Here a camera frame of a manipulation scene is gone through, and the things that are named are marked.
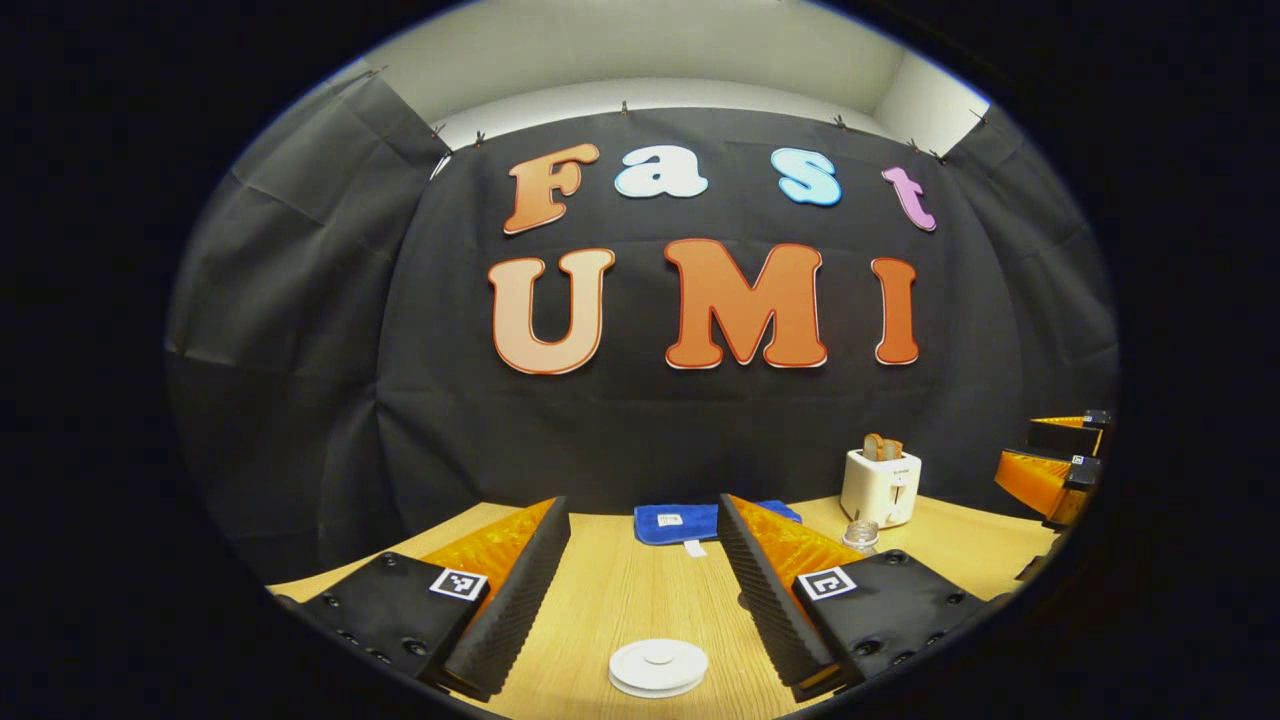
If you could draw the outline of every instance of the purple letter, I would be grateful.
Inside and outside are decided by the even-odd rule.
[[[919,196],[924,195],[924,191],[920,190],[919,184],[911,182],[911,178],[906,177],[906,170],[902,168],[890,168],[881,173],[881,176],[893,183],[897,199],[902,202],[902,210],[915,223],[915,227],[924,232],[933,232],[938,227],[938,223],[933,220],[933,215],[925,213],[924,208],[920,208]]]

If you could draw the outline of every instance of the white plate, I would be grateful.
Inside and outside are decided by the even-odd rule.
[[[707,675],[707,653],[672,639],[634,642],[609,659],[609,680],[637,697],[671,697],[694,689]]]

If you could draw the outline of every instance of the orange letter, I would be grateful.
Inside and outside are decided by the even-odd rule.
[[[613,265],[612,250],[576,250],[561,258],[570,278],[568,332],[559,342],[534,337],[534,281],[547,265],[536,258],[498,263],[489,270],[493,283],[493,345],[508,365],[530,375],[561,375],[576,370],[600,346],[604,270]]]
[[[827,348],[818,341],[814,292],[822,254],[813,247],[774,246],[754,286],[714,240],[677,240],[663,254],[680,268],[680,340],[667,348],[672,368],[719,365],[724,352],[712,342],[712,315],[742,365],[755,356],[771,318],[773,340],[764,348],[765,363],[815,368],[827,361]]]
[[[502,231],[507,234],[522,233],[563,218],[564,204],[556,202],[552,192],[559,188],[564,197],[577,192],[582,182],[577,163],[594,163],[599,156],[598,147],[584,143],[525,160],[512,168],[507,174],[516,178],[516,211],[507,218]],[[563,163],[561,169],[553,169],[559,163]]]
[[[893,258],[872,260],[872,272],[881,279],[884,304],[884,336],[876,346],[876,359],[884,365],[909,365],[920,356],[911,338],[911,283],[915,268]]]

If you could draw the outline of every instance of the ceiling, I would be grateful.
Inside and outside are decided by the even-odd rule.
[[[641,77],[749,83],[872,115],[902,58],[896,41],[803,0],[479,0],[365,55],[431,122]]]

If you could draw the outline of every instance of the letter m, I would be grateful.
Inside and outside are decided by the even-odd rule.
[[[755,357],[771,319],[773,340],[764,348],[765,363],[815,368],[827,361],[827,347],[818,340],[814,287],[822,254],[813,247],[774,246],[754,286],[714,240],[677,240],[664,255],[680,269],[680,340],[667,348],[672,368],[719,365],[724,351],[712,342],[712,318],[742,365]]]

